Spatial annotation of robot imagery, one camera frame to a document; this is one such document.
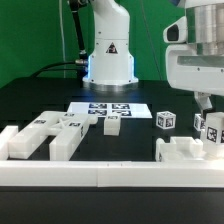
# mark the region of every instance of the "warning label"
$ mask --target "warning label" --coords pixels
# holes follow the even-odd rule
[[[106,53],[107,53],[107,54],[118,54],[117,49],[116,49],[114,43],[112,43],[112,44],[110,45],[110,47],[108,48],[108,50],[107,50]]]

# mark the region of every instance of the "white cube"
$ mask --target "white cube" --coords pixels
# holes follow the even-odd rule
[[[205,132],[201,135],[204,151],[224,157],[224,113],[207,114]]]
[[[176,124],[176,115],[169,112],[158,112],[156,116],[156,126],[162,129],[171,129],[175,128]]]
[[[104,135],[118,136],[121,127],[121,114],[108,114],[104,120]]]
[[[205,120],[201,117],[201,114],[195,114],[194,116],[194,128],[197,131],[205,129]]]

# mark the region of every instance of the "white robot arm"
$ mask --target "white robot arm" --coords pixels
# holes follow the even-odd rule
[[[170,0],[185,16],[164,31],[167,77],[173,88],[195,92],[201,111],[210,94],[224,96],[224,0]]]
[[[129,52],[127,10],[114,0],[70,0],[76,8],[92,5],[95,20],[95,49],[89,56],[84,87],[102,91],[135,88],[134,58]]]

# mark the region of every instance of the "green wall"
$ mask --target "green wall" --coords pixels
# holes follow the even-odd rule
[[[142,0],[152,42],[163,79],[165,49],[163,30],[183,15],[183,10],[168,0]],[[130,51],[135,57],[136,76],[141,80],[159,79],[149,44],[139,0],[117,0],[131,15]],[[93,50],[93,13],[91,6],[80,10],[86,48]],[[74,24],[67,1],[63,1],[66,60],[78,57]],[[26,77],[39,68],[63,60],[58,0],[4,1],[0,9],[0,86],[17,77]],[[60,72],[44,76],[63,77]],[[71,72],[68,77],[75,77]]]

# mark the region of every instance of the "black table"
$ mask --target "black table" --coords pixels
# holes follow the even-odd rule
[[[67,111],[70,102],[146,103],[153,119],[122,119],[119,137],[103,135],[103,118],[74,153],[73,161],[154,161],[161,137],[199,137],[193,93],[167,82],[142,81],[137,90],[102,93],[80,88],[75,79],[20,78],[0,90],[0,130],[20,130],[43,111]],[[212,97],[217,111],[224,100]],[[156,113],[177,115],[176,128],[156,127]],[[49,160],[43,144],[29,160]],[[223,189],[0,187],[0,223],[223,223]]]

